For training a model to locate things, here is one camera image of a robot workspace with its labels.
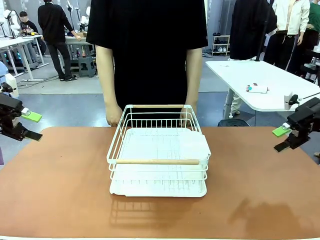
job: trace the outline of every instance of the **wire basket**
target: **wire basket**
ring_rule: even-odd
[[[110,193],[128,197],[207,193],[211,152],[190,105],[127,105],[120,123],[107,154]]]

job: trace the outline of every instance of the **sneaker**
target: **sneaker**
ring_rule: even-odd
[[[65,79],[65,82],[70,82],[70,81],[74,81],[74,80],[78,80],[78,78],[74,75],[73,77],[69,78],[69,79]]]

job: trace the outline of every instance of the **person in white jacket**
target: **person in white jacket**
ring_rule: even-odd
[[[270,37],[264,61],[285,70],[299,34],[297,44],[304,38],[309,22],[309,0],[274,0],[272,5],[277,16],[277,32]]]

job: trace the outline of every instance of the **person in black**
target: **person in black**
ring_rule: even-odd
[[[31,35],[32,33],[34,33],[34,35],[39,35],[39,31],[37,26],[29,20],[28,14],[25,11],[22,11],[19,13],[20,16],[20,26],[21,26],[21,34],[24,35]],[[47,50],[47,45],[45,44],[44,41],[42,41],[39,37],[36,38],[36,40],[39,43],[39,47],[41,50],[41,53],[44,55],[46,50]]]
[[[267,0],[237,0],[232,14],[230,58],[249,60],[257,56],[263,37],[270,4]],[[277,29],[277,16],[272,9],[266,34]]]
[[[73,81],[77,78],[71,73],[71,58],[66,45],[65,26],[81,41],[81,37],[76,34],[70,25],[66,13],[59,5],[53,4],[52,0],[44,0],[45,4],[38,9],[38,22],[43,32],[43,39],[48,46],[53,65],[58,72],[61,81]],[[58,50],[64,61],[64,71],[61,69]]]
[[[203,0],[92,0],[86,40],[96,46],[111,126],[129,104],[196,110],[208,45]]]

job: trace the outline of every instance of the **jeans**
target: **jeans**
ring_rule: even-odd
[[[49,49],[53,65],[55,70],[57,71],[60,79],[71,79],[71,58],[67,48],[67,44],[65,42],[57,42],[54,44],[47,43],[47,47]],[[60,60],[58,56],[58,50],[61,53],[64,61],[64,72],[61,69]]]
[[[34,50],[34,48],[32,47],[32,44],[31,42],[27,43],[26,44],[27,48],[28,48],[28,51],[30,53],[30,57],[32,59],[32,61],[36,62],[37,61],[37,55],[36,55],[36,52]]]

